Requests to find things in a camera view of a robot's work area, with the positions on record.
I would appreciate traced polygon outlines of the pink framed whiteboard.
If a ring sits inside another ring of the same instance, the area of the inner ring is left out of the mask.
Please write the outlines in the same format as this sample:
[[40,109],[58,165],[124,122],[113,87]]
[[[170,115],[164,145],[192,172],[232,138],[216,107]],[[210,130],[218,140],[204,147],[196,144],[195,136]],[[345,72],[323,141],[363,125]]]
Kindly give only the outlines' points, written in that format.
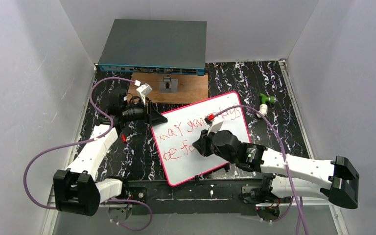
[[205,123],[207,115],[222,111],[223,114],[216,117],[223,122],[221,128],[231,131],[241,142],[251,141],[244,111],[234,108],[238,105],[238,93],[229,92],[162,114],[167,122],[153,126],[151,131],[170,186],[180,185],[227,163],[214,154],[203,157],[192,146],[201,131],[209,128]]

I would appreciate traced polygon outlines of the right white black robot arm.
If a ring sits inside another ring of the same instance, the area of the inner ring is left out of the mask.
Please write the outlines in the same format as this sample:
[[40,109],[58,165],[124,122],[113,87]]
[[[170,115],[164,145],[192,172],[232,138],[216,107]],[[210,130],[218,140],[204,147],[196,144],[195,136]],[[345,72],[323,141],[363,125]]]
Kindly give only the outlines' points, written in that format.
[[269,182],[256,196],[297,195],[328,200],[345,209],[358,208],[360,175],[346,157],[331,161],[283,155],[263,145],[241,142],[228,130],[203,130],[192,145],[203,157],[216,155],[244,171],[269,174]]

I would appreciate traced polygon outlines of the white pipe elbow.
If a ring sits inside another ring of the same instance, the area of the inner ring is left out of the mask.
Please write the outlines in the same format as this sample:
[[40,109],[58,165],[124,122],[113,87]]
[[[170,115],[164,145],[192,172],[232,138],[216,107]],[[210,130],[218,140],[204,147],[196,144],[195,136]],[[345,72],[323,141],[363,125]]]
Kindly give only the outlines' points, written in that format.
[[256,114],[256,116],[258,118],[262,118],[267,115],[267,112],[268,112],[268,106],[266,104],[261,104],[259,106],[258,114]]

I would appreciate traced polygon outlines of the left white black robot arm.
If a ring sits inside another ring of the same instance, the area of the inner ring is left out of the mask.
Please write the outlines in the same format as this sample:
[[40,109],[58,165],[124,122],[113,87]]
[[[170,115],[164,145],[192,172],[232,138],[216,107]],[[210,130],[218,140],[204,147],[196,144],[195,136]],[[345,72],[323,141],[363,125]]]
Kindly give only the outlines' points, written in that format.
[[167,122],[147,98],[151,91],[150,85],[145,83],[136,89],[137,94],[131,100],[125,89],[115,89],[109,94],[106,117],[93,128],[91,137],[95,140],[85,144],[75,160],[53,176],[58,211],[92,216],[102,202],[121,195],[122,178],[111,177],[96,182],[96,173],[127,123],[140,120],[148,126],[155,126]]

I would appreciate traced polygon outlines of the red marker cap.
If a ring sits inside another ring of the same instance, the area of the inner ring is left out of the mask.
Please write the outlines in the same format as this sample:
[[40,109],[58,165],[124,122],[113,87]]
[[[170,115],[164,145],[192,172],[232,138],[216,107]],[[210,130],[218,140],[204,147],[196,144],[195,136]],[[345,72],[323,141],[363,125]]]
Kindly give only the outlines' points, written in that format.
[[121,135],[121,139],[123,143],[127,143],[127,138],[125,137],[124,134]]

